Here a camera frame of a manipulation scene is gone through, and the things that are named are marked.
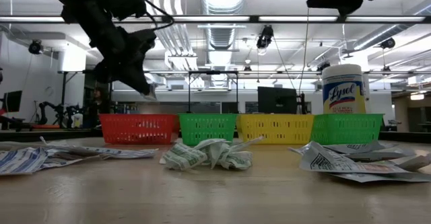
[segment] computer monitor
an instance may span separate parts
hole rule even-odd
[[[21,104],[22,91],[14,91],[3,95],[3,106],[5,112],[19,112]]]
[[[298,103],[295,89],[258,87],[258,109],[260,113],[296,114]]]

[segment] crumpled paper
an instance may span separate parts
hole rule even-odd
[[[263,137],[253,139],[246,143],[234,144],[225,139],[208,139],[195,147],[177,143],[161,160],[168,169],[185,171],[198,165],[210,165],[213,169],[220,165],[227,170],[247,170],[251,167],[253,154],[242,151],[246,147],[262,141]]]

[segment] lysol wipes container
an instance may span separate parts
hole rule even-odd
[[[359,65],[323,69],[323,113],[366,113],[362,71]]]

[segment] wooden table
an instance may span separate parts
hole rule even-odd
[[[414,147],[418,153],[430,149]],[[0,223],[431,222],[430,183],[359,184],[306,172],[298,168],[300,156],[286,149],[251,147],[253,167],[244,172],[165,170],[159,153],[155,159],[95,161],[1,177]],[[430,167],[424,170],[431,173]]]

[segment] security camera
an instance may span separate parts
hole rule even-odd
[[[41,40],[33,40],[33,42],[28,47],[28,51],[31,54],[40,55],[43,53],[43,46]]]

